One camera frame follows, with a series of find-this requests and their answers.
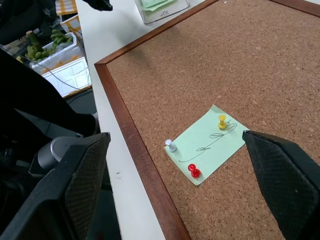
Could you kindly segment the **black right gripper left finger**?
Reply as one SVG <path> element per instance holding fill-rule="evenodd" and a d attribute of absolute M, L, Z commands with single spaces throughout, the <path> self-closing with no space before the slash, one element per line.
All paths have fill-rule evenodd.
<path fill-rule="evenodd" d="M 35 186 L 2 240 L 84 240 L 98 203 L 108 132 L 82 138 Z"/>

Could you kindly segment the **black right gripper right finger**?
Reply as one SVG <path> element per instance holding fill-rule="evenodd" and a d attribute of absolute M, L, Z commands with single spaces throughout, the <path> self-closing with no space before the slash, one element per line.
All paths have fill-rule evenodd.
<path fill-rule="evenodd" d="M 320 167 L 296 143 L 245 130 L 242 134 L 260 192 L 287 240 L 320 238 Z"/>

